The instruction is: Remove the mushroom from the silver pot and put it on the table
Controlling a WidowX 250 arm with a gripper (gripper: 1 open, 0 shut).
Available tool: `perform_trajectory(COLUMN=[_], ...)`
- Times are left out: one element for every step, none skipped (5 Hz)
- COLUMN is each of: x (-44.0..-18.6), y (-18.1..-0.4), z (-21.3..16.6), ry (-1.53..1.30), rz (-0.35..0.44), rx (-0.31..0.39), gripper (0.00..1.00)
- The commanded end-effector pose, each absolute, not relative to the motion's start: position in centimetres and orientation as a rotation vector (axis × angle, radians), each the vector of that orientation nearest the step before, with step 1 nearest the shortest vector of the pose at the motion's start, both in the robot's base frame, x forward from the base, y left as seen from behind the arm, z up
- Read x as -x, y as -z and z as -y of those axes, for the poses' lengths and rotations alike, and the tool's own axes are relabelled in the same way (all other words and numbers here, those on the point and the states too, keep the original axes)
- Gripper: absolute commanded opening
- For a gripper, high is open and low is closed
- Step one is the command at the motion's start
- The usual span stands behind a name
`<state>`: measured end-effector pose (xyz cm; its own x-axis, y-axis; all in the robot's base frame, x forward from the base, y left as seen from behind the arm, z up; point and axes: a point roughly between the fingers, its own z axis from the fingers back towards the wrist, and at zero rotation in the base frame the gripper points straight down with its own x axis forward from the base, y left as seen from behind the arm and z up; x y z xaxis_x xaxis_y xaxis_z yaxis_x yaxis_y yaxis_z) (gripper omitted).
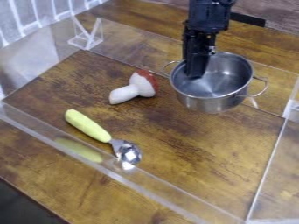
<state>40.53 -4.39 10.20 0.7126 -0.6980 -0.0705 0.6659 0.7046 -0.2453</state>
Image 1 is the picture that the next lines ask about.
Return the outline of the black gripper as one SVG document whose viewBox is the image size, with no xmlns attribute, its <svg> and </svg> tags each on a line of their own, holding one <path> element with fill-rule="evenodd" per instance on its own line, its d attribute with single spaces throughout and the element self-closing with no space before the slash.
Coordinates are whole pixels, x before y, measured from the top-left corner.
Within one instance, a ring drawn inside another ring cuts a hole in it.
<svg viewBox="0 0 299 224">
<path fill-rule="evenodd" d="M 200 78 L 209 55 L 216 52 L 216 35 L 229 27 L 231 7 L 236 0 L 189 0 L 184 22 L 181 54 L 188 78 Z"/>
</svg>

